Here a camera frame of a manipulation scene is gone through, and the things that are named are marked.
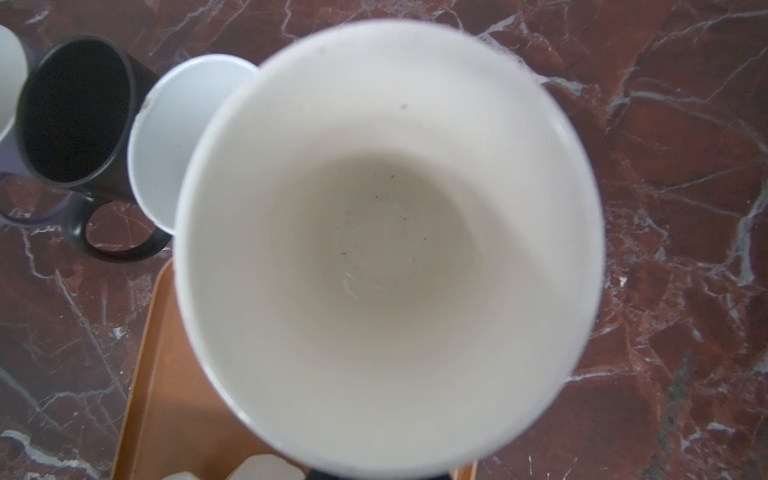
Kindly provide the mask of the lavender purple mug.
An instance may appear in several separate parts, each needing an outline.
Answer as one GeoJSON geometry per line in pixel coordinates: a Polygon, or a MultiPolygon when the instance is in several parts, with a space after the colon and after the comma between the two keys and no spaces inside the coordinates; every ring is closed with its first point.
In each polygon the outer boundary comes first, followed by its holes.
{"type": "Polygon", "coordinates": [[[1,26],[1,179],[32,178],[21,159],[15,137],[16,109],[21,90],[40,54],[12,30],[1,26]]]}

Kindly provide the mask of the white faceted mug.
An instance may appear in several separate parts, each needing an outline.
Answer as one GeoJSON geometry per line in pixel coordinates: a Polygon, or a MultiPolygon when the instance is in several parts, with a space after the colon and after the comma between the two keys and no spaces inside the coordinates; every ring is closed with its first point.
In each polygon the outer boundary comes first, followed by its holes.
{"type": "Polygon", "coordinates": [[[275,454],[257,454],[237,462],[209,461],[202,466],[183,467],[164,476],[166,480],[302,480],[307,473],[299,466],[275,454]]]}

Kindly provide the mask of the black mug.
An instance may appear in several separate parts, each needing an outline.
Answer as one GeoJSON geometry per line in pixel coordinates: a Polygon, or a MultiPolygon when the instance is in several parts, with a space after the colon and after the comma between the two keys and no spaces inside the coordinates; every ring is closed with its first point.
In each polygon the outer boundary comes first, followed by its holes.
{"type": "Polygon", "coordinates": [[[23,163],[44,183],[72,192],[61,229],[95,259],[138,262],[171,240],[160,227],[127,250],[102,250],[87,237],[91,216],[103,205],[137,201],[128,174],[128,140],[158,75],[111,41],[91,35],[49,50],[31,70],[16,108],[23,163]]]}

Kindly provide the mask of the small blue mug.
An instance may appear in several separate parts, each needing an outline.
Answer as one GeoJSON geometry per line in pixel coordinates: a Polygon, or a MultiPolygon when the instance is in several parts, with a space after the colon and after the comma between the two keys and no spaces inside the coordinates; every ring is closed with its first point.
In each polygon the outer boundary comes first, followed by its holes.
{"type": "Polygon", "coordinates": [[[201,135],[257,72],[233,55],[202,55],[172,68],[145,97],[130,131],[128,175],[139,207],[162,231],[175,233],[182,183],[201,135]]]}

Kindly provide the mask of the orange brown tray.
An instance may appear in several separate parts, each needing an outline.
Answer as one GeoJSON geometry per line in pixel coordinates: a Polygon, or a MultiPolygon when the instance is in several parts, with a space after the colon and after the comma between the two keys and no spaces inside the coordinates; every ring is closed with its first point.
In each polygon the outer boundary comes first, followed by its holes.
{"type": "Polygon", "coordinates": [[[112,476],[164,479],[183,467],[257,454],[288,460],[305,479],[328,476],[270,447],[220,398],[188,340],[167,262],[155,283],[112,476]]]}

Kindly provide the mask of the large light blue mug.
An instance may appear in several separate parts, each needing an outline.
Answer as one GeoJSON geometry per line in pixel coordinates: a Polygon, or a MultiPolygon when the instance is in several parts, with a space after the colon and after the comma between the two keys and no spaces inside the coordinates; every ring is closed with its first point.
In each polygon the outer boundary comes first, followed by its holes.
{"type": "Polygon", "coordinates": [[[262,440],[341,478],[430,478],[549,408],[603,291],[595,174],[509,54],[366,20],[266,60],[183,183],[176,292],[262,440]]]}

